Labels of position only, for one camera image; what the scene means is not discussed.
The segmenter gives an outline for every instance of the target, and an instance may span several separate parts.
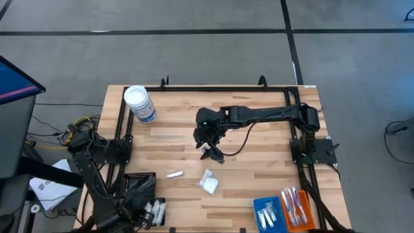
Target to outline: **wooden tabletop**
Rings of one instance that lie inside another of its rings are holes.
[[[98,133],[112,139],[115,133],[123,85],[110,85],[102,109]],[[302,102],[321,109],[315,87],[298,86]],[[210,159],[200,160],[201,149],[195,149],[193,130],[195,114],[200,107],[215,111],[220,106],[245,105],[251,108],[285,105],[281,92],[150,92],[157,110],[157,119],[141,124],[134,118],[132,135],[133,152],[126,166],[126,173],[156,172],[156,197],[167,201],[166,225],[152,228],[154,232],[257,232],[253,211],[253,199],[280,195],[284,187],[300,187],[298,171],[292,162],[288,122],[260,123],[254,126],[244,150],[234,157],[225,157],[219,164]],[[123,131],[128,114],[125,114]],[[319,113],[321,129],[316,137],[328,135],[323,113]],[[238,150],[246,137],[247,128],[228,132],[219,147],[224,152]],[[202,190],[197,183],[205,169],[219,178],[215,195]],[[338,174],[324,164],[315,165],[321,198],[332,214],[345,227],[350,228],[349,217],[343,198]],[[167,179],[173,171],[184,171],[182,177]],[[106,178],[107,166],[101,174]],[[78,209],[81,218],[83,198]],[[318,216],[314,203],[311,207],[315,222]],[[85,220],[92,214],[93,202],[89,197],[85,208]]]

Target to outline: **black stand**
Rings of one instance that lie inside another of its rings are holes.
[[[44,161],[40,154],[36,151],[36,149],[34,149],[34,144],[25,143],[25,145],[23,146],[23,153],[31,159],[36,159],[39,162]]]
[[[59,184],[69,185],[77,188],[83,188],[82,176],[55,168],[28,157],[21,157],[17,174],[29,174],[40,179],[54,181]]]

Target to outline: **plastic jar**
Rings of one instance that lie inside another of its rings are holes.
[[[155,120],[157,114],[145,87],[141,85],[129,87],[124,93],[124,100],[139,121],[150,123]]]

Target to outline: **blue tray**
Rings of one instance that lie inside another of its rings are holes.
[[[276,211],[275,216],[277,221],[273,222],[274,226],[271,228],[266,221],[266,230],[261,229],[261,224],[257,211],[266,208],[267,202],[273,202],[273,209]],[[254,214],[256,215],[257,228],[260,233],[287,233],[285,216],[283,215],[282,205],[279,197],[265,197],[253,200]]]

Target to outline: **monitor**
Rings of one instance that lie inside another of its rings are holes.
[[[0,56],[0,104],[45,91],[45,87]]]

